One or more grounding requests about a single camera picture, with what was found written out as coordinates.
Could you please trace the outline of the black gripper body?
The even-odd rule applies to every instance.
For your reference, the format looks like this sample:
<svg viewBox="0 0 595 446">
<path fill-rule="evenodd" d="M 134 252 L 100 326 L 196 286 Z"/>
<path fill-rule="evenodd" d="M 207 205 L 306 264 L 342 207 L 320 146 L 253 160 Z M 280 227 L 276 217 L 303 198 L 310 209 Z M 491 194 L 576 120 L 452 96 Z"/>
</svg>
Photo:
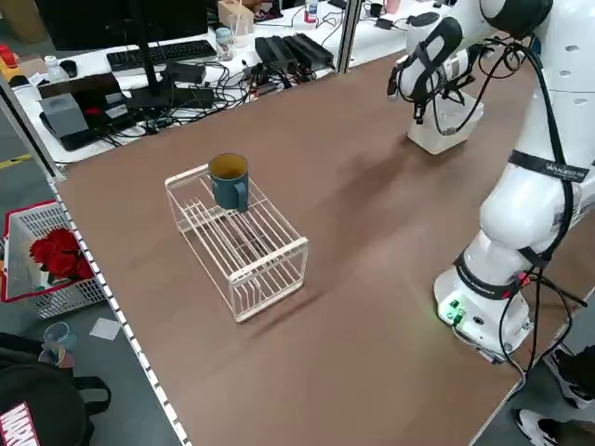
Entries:
<svg viewBox="0 0 595 446">
<path fill-rule="evenodd" d="M 437 95 L 442 99 L 451 100 L 454 103 L 464 105 L 466 100 L 461 93 L 461 88 L 465 85 L 466 76 L 458 76 L 447 80 L 445 77 L 439 80 Z"/>
</svg>

